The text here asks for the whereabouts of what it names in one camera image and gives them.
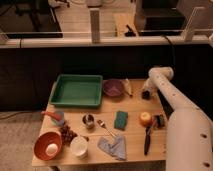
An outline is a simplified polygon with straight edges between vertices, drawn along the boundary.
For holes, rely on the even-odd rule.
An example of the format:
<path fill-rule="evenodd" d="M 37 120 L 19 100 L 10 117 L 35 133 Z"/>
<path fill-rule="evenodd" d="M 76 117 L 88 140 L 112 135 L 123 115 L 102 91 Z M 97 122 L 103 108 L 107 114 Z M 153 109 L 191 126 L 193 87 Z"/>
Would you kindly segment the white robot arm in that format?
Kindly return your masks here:
<path fill-rule="evenodd" d="M 166 133 L 166 171 L 213 171 L 213 121 L 176 88 L 171 67 L 153 67 L 143 90 L 159 90 L 173 109 Z"/>

